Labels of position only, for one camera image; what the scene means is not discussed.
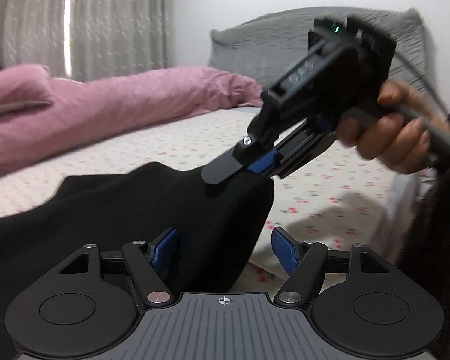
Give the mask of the person's right hand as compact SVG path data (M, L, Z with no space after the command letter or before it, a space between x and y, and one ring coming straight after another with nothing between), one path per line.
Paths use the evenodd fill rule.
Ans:
M392 80L383 83L377 102L384 107L404 103L450 133L450 122L432 111L422 95L405 83ZM362 127L356 119L347 118L340 121L336 136L344 146L355 147L362 158L376 158L392 171L411 174L427 167L430 135L421 119L407 123L399 114L388 114L374 125Z

